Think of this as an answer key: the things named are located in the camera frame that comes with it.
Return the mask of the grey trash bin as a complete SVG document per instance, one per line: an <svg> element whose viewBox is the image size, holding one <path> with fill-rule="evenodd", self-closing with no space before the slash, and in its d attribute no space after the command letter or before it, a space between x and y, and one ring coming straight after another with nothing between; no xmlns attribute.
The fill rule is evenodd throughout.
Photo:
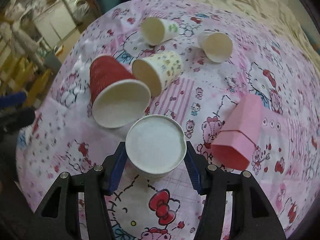
<svg viewBox="0 0 320 240"><path fill-rule="evenodd" d="M51 69L54 74L57 74L61 68L61 62L54 53L49 53L44 58L43 66Z"/></svg>

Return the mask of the red ribbed paper cup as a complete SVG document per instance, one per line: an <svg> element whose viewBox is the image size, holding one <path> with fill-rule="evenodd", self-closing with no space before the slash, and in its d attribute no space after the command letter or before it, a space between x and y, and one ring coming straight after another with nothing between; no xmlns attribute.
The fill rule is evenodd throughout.
<svg viewBox="0 0 320 240"><path fill-rule="evenodd" d="M89 69L92 115L105 128L118 128L141 118L151 93L114 57L97 56Z"/></svg>

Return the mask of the white pink-print paper cup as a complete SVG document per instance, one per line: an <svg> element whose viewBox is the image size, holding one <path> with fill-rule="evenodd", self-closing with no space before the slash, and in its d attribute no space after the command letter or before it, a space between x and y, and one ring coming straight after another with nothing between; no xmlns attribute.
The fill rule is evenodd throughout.
<svg viewBox="0 0 320 240"><path fill-rule="evenodd" d="M215 63L228 61L233 52L233 41L222 32L204 31L197 41L208 59Z"/></svg>

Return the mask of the white kitchen cabinet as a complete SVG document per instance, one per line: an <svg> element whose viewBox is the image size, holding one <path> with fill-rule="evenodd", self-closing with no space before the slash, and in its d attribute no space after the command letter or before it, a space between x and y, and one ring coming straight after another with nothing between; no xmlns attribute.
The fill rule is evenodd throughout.
<svg viewBox="0 0 320 240"><path fill-rule="evenodd" d="M55 47L76 28L71 14L63 2L56 3L35 17L33 23L50 48Z"/></svg>

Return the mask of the cream rumpled blanket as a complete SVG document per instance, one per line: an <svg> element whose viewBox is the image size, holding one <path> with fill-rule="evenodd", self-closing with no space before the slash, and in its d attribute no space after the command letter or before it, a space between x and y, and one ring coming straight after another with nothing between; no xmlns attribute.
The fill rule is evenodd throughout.
<svg viewBox="0 0 320 240"><path fill-rule="evenodd" d="M287 5L278 0L192 0L213 7L242 13L250 18L269 25L276 34L287 37L298 45L307 59L319 61L319 55L314 51L300 23Z"/></svg>

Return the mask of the pink hexagonal box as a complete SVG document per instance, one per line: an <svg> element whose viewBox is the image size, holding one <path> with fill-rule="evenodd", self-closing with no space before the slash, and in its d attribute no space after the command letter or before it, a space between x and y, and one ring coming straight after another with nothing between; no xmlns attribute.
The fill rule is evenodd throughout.
<svg viewBox="0 0 320 240"><path fill-rule="evenodd" d="M243 171L249 166L260 137L263 107L258 95L244 96L211 143L213 157L225 167Z"/></svg>

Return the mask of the plain cream paper cup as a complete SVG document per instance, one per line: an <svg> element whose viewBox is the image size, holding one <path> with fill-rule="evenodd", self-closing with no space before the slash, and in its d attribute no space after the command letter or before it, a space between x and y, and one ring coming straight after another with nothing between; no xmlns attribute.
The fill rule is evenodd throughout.
<svg viewBox="0 0 320 240"><path fill-rule="evenodd" d="M179 25L171 20L149 17L141 23L144 40L151 46L178 37L179 31Z"/></svg>

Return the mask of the white green leaf paper cup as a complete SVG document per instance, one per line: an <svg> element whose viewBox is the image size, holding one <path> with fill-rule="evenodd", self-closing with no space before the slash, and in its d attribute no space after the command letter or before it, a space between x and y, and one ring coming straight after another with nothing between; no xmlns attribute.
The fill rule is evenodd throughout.
<svg viewBox="0 0 320 240"><path fill-rule="evenodd" d="M125 150L138 174L146 178L162 178L183 161L187 143L178 122L154 114L131 126L126 135Z"/></svg>

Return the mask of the pink Hello Kitty bedsheet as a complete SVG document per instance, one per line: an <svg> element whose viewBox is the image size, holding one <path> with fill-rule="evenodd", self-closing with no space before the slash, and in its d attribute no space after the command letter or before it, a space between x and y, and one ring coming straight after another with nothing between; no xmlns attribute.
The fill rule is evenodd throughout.
<svg viewBox="0 0 320 240"><path fill-rule="evenodd" d="M175 21L179 35L147 44L141 23ZM200 48L204 31L233 41L228 61L215 63ZM196 152L214 163L210 149L242 96L263 103L260 138L249 163L285 235L291 237L319 192L319 75L299 48L270 28L226 10L189 0L132 0L94 21L62 64L34 123L21 130L16 158L22 192L32 210L64 171L81 174L114 153L127 128L105 129L92 117L91 62L101 54L126 68L136 59L172 50L184 70L145 113L178 122Z"/></svg>

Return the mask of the yellow wooden stool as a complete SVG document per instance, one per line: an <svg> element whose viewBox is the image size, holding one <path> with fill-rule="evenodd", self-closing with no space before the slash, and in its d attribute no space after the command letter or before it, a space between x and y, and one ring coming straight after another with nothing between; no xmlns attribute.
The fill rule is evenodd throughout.
<svg viewBox="0 0 320 240"><path fill-rule="evenodd" d="M51 69L40 70L25 56L9 53L1 63L1 96L24 92L24 106L36 106L52 77Z"/></svg>

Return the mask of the white washing machine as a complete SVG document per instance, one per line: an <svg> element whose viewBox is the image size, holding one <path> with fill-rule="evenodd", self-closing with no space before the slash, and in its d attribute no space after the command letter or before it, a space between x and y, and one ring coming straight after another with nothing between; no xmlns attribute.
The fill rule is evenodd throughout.
<svg viewBox="0 0 320 240"><path fill-rule="evenodd" d="M76 25L89 24L95 15L85 0L63 0Z"/></svg>

